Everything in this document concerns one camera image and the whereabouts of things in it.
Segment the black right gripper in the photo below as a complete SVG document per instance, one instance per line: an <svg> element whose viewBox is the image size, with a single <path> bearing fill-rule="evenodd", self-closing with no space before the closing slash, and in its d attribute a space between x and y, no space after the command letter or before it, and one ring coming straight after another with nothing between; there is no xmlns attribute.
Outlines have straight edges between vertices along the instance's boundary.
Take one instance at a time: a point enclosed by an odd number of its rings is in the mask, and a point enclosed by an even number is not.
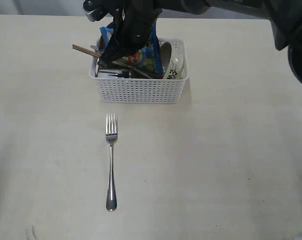
<svg viewBox="0 0 302 240"><path fill-rule="evenodd" d="M101 61L107 65L144 47L161 12L154 0L126 0L115 22L106 27L112 33L108 43L104 40Z"/></svg>

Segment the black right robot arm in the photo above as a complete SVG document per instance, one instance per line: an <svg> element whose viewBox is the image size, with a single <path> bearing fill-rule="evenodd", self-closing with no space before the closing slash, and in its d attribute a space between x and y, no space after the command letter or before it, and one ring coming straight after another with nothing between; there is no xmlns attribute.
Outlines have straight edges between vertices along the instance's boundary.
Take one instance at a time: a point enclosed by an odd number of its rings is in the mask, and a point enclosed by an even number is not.
<svg viewBox="0 0 302 240"><path fill-rule="evenodd" d="M194 15L220 8L269 20L277 50L288 48L290 68L302 84L302 0L88 0L83 8L96 11L99 21L113 16L115 27L101 60L108 64L140 50L162 10Z"/></svg>

